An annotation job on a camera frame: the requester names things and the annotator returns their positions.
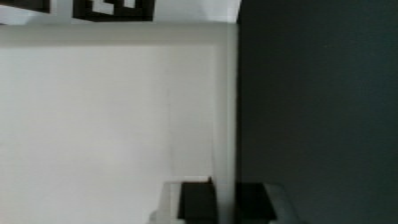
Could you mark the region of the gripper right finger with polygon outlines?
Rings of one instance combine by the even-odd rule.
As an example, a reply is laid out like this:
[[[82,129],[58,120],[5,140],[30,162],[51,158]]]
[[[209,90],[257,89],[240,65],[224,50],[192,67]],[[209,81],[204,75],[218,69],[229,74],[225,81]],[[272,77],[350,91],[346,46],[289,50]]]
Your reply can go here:
[[[236,224],[300,224],[300,218],[281,185],[236,185]]]

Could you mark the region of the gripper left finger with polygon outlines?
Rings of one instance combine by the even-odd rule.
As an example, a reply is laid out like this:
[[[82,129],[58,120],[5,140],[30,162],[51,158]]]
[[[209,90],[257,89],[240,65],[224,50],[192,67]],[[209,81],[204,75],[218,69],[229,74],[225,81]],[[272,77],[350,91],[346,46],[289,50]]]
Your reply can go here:
[[[217,192],[209,177],[163,184],[154,224],[217,224]]]

